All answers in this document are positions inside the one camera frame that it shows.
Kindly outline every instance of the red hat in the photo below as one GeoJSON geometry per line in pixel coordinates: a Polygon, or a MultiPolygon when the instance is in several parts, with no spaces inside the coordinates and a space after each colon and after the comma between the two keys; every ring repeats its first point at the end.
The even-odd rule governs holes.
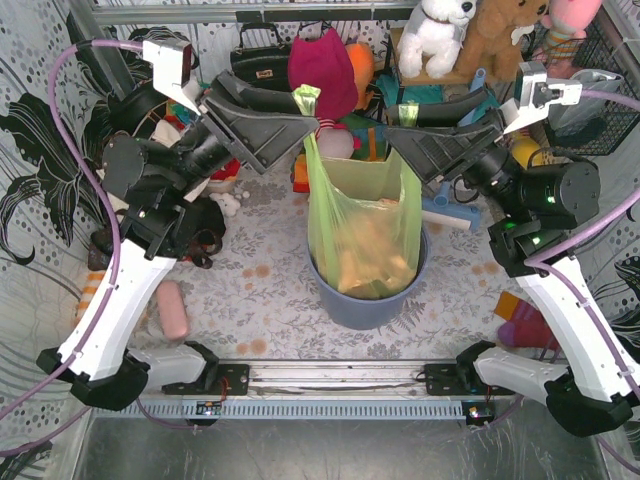
{"type": "Polygon", "coordinates": [[[316,117],[338,120],[351,113],[358,103],[353,66],[335,28],[317,40],[293,40],[289,57],[289,86],[302,84],[320,89],[316,117]]]}

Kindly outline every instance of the trash bag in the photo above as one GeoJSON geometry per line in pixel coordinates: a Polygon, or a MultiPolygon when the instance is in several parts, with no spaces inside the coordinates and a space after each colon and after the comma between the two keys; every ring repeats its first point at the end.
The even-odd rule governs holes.
{"type": "MultiPolygon", "coordinates": [[[[319,89],[294,97],[313,115],[319,89]]],[[[315,136],[304,140],[309,175],[308,240],[318,273],[338,292],[374,300],[415,278],[422,228],[421,183],[392,150],[384,162],[321,158],[315,136]]]]}

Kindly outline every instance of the black bag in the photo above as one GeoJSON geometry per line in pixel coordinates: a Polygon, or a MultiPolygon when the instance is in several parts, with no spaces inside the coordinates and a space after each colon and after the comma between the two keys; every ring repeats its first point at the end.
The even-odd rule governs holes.
{"type": "Polygon", "coordinates": [[[273,23],[247,23],[240,29],[240,46],[229,54],[236,77],[267,90],[290,92],[287,65],[291,47],[285,45],[273,23]],[[271,30],[277,44],[269,47],[244,48],[243,34],[247,30],[271,30]]]}

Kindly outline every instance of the orange plush toy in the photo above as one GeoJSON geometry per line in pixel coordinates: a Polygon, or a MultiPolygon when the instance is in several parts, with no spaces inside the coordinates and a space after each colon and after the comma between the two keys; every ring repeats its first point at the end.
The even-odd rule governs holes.
{"type": "Polygon", "coordinates": [[[373,92],[367,92],[367,86],[373,79],[375,63],[373,52],[366,43],[351,43],[346,48],[353,65],[353,77],[358,89],[358,103],[355,110],[364,110],[373,97],[373,92]]]}
{"type": "Polygon", "coordinates": [[[485,67],[499,81],[515,80],[522,36],[533,31],[548,6],[549,0],[484,0],[469,23],[455,69],[471,77],[485,67]],[[481,65],[483,56],[492,65],[481,65]]]}

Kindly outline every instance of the blue bucket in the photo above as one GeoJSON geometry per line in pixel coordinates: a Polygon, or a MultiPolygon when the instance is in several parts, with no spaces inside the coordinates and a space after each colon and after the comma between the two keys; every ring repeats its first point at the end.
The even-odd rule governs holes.
{"type": "Polygon", "coordinates": [[[420,256],[418,258],[418,273],[413,282],[402,292],[393,297],[381,300],[360,300],[334,290],[325,282],[316,269],[311,251],[307,248],[311,271],[318,284],[320,299],[325,310],[338,325],[352,330],[372,330],[389,323],[402,311],[404,301],[413,289],[420,283],[427,272],[427,258],[429,256],[429,240],[424,228],[420,235],[420,256]]]}

